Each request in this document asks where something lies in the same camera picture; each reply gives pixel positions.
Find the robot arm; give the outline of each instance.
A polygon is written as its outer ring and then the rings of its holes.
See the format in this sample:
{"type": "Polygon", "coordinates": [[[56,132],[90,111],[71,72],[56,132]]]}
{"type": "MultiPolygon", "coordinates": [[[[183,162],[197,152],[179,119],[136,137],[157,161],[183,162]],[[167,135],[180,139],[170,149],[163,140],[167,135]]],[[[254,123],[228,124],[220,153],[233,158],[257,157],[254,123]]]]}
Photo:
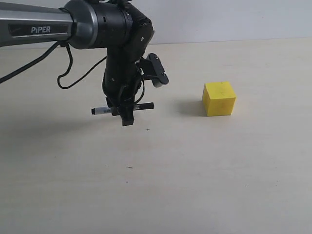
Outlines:
{"type": "Polygon", "coordinates": [[[154,108],[135,101],[145,80],[155,87],[169,82],[158,56],[142,57],[154,29],[127,0],[71,0],[60,9],[0,3],[0,33],[0,47],[59,41],[76,49],[107,48],[102,88],[108,107],[92,114],[121,116],[123,126],[133,125],[134,110],[154,108]]]}

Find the wooden block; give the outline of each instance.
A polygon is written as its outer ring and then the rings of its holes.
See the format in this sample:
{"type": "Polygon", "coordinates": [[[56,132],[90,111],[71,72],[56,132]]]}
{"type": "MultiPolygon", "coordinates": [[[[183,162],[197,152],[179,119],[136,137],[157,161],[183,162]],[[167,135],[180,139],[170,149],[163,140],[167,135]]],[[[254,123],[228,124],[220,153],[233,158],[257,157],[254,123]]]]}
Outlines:
{"type": "Polygon", "coordinates": [[[206,83],[203,104],[207,116],[229,116],[232,114],[236,94],[228,81],[206,83]]]}

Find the white wall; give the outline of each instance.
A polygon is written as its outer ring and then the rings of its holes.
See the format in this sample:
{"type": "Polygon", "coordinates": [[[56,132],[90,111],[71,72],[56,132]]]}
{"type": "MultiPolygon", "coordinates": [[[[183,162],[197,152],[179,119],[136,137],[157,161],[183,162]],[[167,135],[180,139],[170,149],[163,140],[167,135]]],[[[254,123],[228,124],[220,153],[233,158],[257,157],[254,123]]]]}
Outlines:
{"type": "MultiPolygon", "coordinates": [[[[6,0],[61,7],[67,0],[6,0]]],[[[311,0],[134,0],[156,30],[152,43],[312,36],[311,0]]]]}

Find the white table surface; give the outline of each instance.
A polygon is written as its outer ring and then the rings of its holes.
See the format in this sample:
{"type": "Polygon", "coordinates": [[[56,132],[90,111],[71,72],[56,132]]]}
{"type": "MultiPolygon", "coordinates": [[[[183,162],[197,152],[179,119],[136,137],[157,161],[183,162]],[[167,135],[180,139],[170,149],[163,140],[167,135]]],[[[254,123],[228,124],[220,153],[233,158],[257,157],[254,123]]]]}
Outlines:
{"type": "MultiPolygon", "coordinates": [[[[43,52],[1,50],[1,76],[43,52]]],[[[105,104],[105,65],[57,87],[65,49],[0,85],[0,233],[310,234],[312,39],[147,52],[170,84],[147,84],[156,108],[131,127],[90,113],[105,104]],[[225,80],[238,96],[233,115],[205,117],[204,83],[225,80]]],[[[104,55],[74,51],[64,82],[104,55]]]]}

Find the piper logo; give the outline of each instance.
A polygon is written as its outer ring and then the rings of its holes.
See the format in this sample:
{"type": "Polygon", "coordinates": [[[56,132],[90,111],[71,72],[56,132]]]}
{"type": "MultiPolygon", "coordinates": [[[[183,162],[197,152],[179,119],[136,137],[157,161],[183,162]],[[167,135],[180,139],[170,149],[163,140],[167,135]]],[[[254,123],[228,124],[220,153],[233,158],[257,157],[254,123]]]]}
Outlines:
{"type": "Polygon", "coordinates": [[[31,34],[51,33],[50,26],[31,27],[31,34]]]}

